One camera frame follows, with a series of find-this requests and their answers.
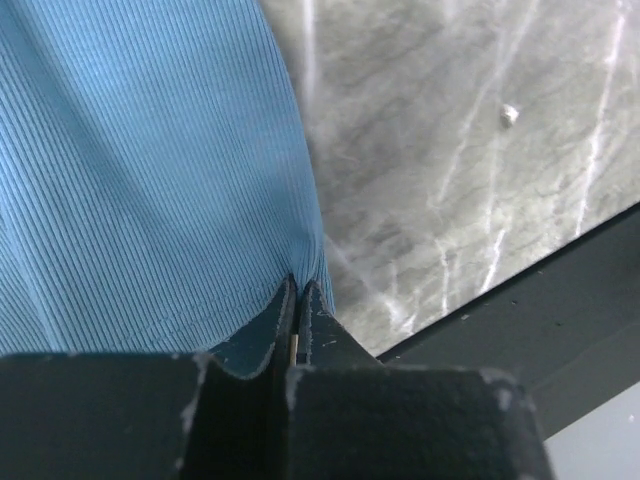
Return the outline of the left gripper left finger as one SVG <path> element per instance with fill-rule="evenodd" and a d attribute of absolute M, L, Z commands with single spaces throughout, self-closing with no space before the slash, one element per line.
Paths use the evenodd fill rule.
<path fill-rule="evenodd" d="M 296 286 L 212 351 L 1 360 L 5 479 L 270 479 Z"/>

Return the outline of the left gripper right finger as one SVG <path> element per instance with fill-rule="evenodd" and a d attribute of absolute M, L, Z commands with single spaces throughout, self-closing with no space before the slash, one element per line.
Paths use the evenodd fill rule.
<path fill-rule="evenodd" d="M 550 479 L 535 407 L 492 369 L 387 366 L 306 286 L 286 376 L 288 479 Z"/>

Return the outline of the blue tank top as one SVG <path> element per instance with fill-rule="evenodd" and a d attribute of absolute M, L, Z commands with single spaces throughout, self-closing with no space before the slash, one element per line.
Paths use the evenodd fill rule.
<path fill-rule="evenodd" d="M 255 1 L 1 5 L 1 350 L 207 350 L 331 281 Z"/>

